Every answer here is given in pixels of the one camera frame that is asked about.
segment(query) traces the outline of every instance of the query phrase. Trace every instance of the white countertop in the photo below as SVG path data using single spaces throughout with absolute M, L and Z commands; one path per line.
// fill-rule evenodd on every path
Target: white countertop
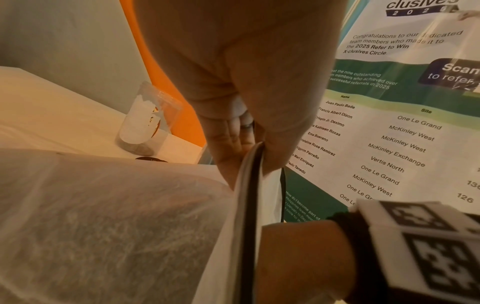
M 0 148 L 134 159 L 138 155 L 115 144 L 124 117 L 121 112 L 21 69 L 0 67 Z M 193 164 L 201 149 L 168 134 L 155 157 Z

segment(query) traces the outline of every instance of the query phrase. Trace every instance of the clear plastic cup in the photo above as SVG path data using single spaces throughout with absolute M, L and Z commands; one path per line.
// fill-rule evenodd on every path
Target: clear plastic cup
M 143 82 L 120 127 L 116 144 L 133 154 L 156 155 L 181 110 L 179 101 Z

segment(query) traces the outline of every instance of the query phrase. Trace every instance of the orange wall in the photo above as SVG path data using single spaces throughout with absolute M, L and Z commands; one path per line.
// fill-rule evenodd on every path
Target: orange wall
M 120 3 L 123 7 L 123 11 L 126 19 L 128 20 L 128 24 L 130 25 L 131 32 L 133 33 L 133 37 L 135 38 L 138 49 L 140 50 L 141 57 L 145 63 L 148 75 L 150 76 L 151 83 L 161 91 L 164 91 L 175 99 L 180 100 L 183 104 L 183 110 L 180 113 L 171 132 L 180 138 L 188 140 L 191 143 L 202 147 L 205 144 L 205 137 L 202 132 L 200 122 L 197 119 L 193 108 L 186 102 L 180 92 L 176 89 L 170 79 L 160 69 L 156 61 L 151 56 L 135 19 L 133 0 L 120 0 Z

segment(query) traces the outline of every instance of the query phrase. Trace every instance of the hand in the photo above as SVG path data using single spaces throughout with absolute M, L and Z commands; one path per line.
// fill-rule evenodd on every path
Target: hand
M 316 117 L 346 0 L 134 5 L 152 55 L 195 109 L 229 185 L 254 144 L 253 119 L 265 142 L 264 173 L 286 165 Z
M 480 17 L 480 12 L 478 11 L 463 11 L 459 13 L 460 14 L 458 15 L 458 20 L 460 21 L 465 20 L 467 18 L 471 18 L 471 17 Z
M 258 304 L 304 303 L 322 296 L 342 299 L 355 279 L 352 248 L 335 222 L 263 227 L 255 278 Z

